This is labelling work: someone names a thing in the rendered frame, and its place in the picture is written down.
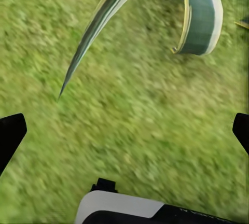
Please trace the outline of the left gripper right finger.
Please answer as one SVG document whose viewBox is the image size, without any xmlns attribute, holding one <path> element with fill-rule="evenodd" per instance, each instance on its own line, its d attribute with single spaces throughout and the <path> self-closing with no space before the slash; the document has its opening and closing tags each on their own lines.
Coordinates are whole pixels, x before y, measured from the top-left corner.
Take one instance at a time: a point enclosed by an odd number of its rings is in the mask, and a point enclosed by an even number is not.
<svg viewBox="0 0 249 224">
<path fill-rule="evenodd" d="M 237 113 L 232 131 L 249 155 L 249 115 Z"/>
</svg>

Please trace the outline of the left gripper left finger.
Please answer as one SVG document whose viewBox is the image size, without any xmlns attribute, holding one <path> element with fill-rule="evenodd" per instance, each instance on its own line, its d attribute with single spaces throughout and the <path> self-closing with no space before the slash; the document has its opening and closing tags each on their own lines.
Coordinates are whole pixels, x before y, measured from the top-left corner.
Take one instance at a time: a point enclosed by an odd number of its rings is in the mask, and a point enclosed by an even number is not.
<svg viewBox="0 0 249 224">
<path fill-rule="evenodd" d="M 22 113 L 0 119 L 0 175 L 26 133 L 27 127 Z"/>
</svg>

